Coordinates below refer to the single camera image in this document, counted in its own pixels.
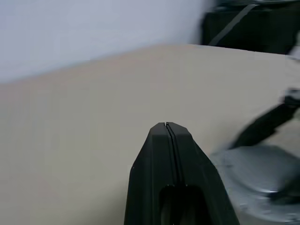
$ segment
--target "table surface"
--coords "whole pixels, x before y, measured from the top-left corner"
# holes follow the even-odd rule
[[[300,85],[284,55],[159,45],[0,87],[4,225],[123,224],[149,129],[185,126],[209,154]]]

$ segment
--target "white wall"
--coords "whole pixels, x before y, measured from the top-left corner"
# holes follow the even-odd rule
[[[196,43],[212,0],[1,0],[0,82],[156,43]]]

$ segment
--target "beige table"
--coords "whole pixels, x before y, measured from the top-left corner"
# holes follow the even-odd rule
[[[156,46],[0,88],[0,224],[121,225],[149,129],[173,121],[209,154],[299,86],[283,55]]]

